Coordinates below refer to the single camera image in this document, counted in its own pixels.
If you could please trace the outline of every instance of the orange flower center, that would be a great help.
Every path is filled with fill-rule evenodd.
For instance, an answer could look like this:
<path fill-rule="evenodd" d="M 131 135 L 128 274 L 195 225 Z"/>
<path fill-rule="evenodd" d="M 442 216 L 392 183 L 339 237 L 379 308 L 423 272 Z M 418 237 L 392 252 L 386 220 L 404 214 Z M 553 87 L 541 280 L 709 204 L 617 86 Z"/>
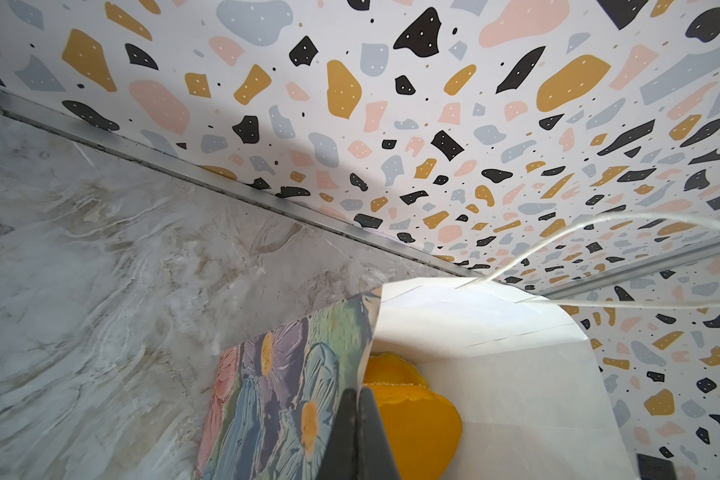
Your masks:
<path fill-rule="evenodd" d="M 302 445 L 309 455 L 315 449 L 318 434 L 317 402 L 307 402 L 302 408 Z"/>
<path fill-rule="evenodd" d="M 272 371 L 272 334 L 264 335 L 264 343 L 262 344 L 262 375 L 268 376 Z"/>

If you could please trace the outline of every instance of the marble surface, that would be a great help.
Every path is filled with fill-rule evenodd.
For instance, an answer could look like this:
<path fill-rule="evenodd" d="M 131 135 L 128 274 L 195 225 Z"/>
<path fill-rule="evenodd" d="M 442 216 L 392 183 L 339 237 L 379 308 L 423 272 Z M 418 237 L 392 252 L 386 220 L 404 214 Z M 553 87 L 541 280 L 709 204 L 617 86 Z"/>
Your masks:
<path fill-rule="evenodd" d="M 0 116 L 0 478 L 189 478 L 221 350 L 445 275 Z"/>

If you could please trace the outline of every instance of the painted flower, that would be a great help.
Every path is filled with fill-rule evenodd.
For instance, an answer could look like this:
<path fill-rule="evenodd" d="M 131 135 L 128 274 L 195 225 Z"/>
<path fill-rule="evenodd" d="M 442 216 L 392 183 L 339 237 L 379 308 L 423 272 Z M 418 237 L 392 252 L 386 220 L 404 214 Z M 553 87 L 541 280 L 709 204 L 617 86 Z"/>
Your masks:
<path fill-rule="evenodd" d="M 254 474 L 267 466 L 280 433 L 279 413 L 292 408 L 304 366 L 307 318 L 245 342 L 242 377 L 256 380 L 262 395 L 263 438 Z"/>
<path fill-rule="evenodd" d="M 258 382 L 242 380 L 235 415 L 219 449 L 215 471 L 208 478 L 250 480 L 262 443 L 262 404 Z"/>
<path fill-rule="evenodd" d="M 211 407 L 208 411 L 205 430 L 202 432 L 200 452 L 197 454 L 195 465 L 197 476 L 201 476 L 208 464 L 208 459 L 216 445 L 216 440 L 224 422 L 224 405 L 232 395 L 232 389 L 237 382 L 237 371 L 240 367 L 240 346 L 234 346 L 225 351 L 219 360 L 219 369 L 216 371 L 216 384 L 213 386 Z"/>
<path fill-rule="evenodd" d="M 283 438 L 274 479 L 316 478 L 326 453 L 338 392 L 338 359 L 325 343 L 307 354 L 296 408 L 282 414 Z"/>

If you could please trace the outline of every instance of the yellow fabric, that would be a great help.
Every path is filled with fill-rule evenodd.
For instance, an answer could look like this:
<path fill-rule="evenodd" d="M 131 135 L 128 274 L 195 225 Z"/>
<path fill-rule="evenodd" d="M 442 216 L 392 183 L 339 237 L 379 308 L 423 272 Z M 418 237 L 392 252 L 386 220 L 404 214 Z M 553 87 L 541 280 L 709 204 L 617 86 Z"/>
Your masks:
<path fill-rule="evenodd" d="M 403 480 L 440 478 L 461 439 L 456 407 L 432 392 L 415 366 L 393 353 L 368 360 L 364 383 L 373 389 Z"/>
<path fill-rule="evenodd" d="M 371 355 L 365 367 L 363 383 L 404 383 L 429 388 L 427 381 L 416 367 L 400 355 L 391 352 Z"/>

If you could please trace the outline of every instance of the white string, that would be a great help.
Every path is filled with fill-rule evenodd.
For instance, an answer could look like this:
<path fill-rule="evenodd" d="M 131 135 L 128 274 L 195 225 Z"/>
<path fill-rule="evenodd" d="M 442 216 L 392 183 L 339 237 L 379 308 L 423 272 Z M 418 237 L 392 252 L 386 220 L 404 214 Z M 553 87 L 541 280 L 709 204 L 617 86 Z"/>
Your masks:
<path fill-rule="evenodd" d="M 497 268 L 492 274 L 482 277 L 482 278 L 476 278 L 470 282 L 465 283 L 462 286 L 468 285 L 470 283 L 476 283 L 476 282 L 487 282 L 496 279 L 501 274 L 512 268 L 513 266 L 517 265 L 519 262 L 522 261 L 523 258 L 526 258 L 530 256 L 531 254 L 535 254 L 545 246 L 551 244 L 552 242 L 556 241 L 559 238 L 562 238 L 572 232 L 575 232 L 582 226 L 591 225 L 591 224 L 602 224 L 603 222 L 610 222 L 613 220 L 629 220 L 629 219 L 635 219 L 635 218 L 647 218 L 647 219 L 657 219 L 657 218 L 663 218 L 667 220 L 674 220 L 675 222 L 683 222 L 686 224 L 694 224 L 698 226 L 705 226 L 706 228 L 710 230 L 715 230 L 720 232 L 720 220 L 715 220 L 713 218 L 707 218 L 705 216 L 699 216 L 699 215 L 688 215 L 688 214 L 673 214 L 670 212 L 627 212 L 627 213 L 612 213 L 612 214 L 600 214 L 596 216 L 591 216 L 587 218 L 586 220 L 582 220 L 581 222 L 578 222 L 576 224 L 571 224 L 569 226 L 566 226 L 562 230 L 558 230 L 551 236 L 545 238 L 538 244 L 532 246 L 530 250 L 526 250 L 521 255 L 516 256 L 512 259 L 511 262 L 509 262 L 507 265 L 500 266 Z M 720 300 L 715 301 L 708 301 L 708 302 L 684 302 L 684 303 L 661 303 L 661 302 L 590 302 L 586 300 L 573 300 L 573 299 L 557 299 L 557 300 L 550 300 L 543 296 L 534 296 L 532 298 L 529 298 L 527 300 L 522 300 L 522 302 L 526 301 L 543 301 L 543 302 L 550 302 L 554 303 L 556 305 L 572 305 L 572 306 L 621 306 L 624 308 L 654 308 L 654 309 L 699 309 L 699 308 L 717 308 L 720 307 Z"/>

